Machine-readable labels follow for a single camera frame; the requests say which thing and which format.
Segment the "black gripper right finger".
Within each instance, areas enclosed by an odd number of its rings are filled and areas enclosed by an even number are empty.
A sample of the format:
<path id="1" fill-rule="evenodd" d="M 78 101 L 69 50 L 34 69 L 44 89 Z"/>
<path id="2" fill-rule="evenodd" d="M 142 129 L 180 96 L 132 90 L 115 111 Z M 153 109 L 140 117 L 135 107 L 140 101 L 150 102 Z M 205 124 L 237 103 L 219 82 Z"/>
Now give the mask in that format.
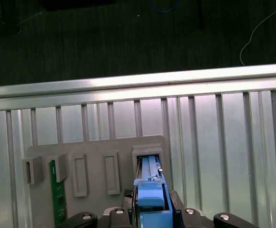
<path id="1" fill-rule="evenodd" d="M 172 191 L 173 227 L 175 228 L 257 228 L 256 225 L 227 212 L 220 212 L 209 219 L 194 208 L 186 208 L 178 193 Z"/>

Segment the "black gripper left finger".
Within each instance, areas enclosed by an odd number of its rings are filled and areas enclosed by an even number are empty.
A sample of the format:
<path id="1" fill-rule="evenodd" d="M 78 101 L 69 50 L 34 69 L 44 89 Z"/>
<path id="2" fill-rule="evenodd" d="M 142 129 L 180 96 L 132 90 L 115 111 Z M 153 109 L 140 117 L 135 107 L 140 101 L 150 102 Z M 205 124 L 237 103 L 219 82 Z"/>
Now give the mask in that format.
<path id="1" fill-rule="evenodd" d="M 58 228 L 132 228 L 132 201 L 134 191 L 124 190 L 121 207 L 106 209 L 99 218 L 92 212 L 80 212 L 59 225 Z"/>

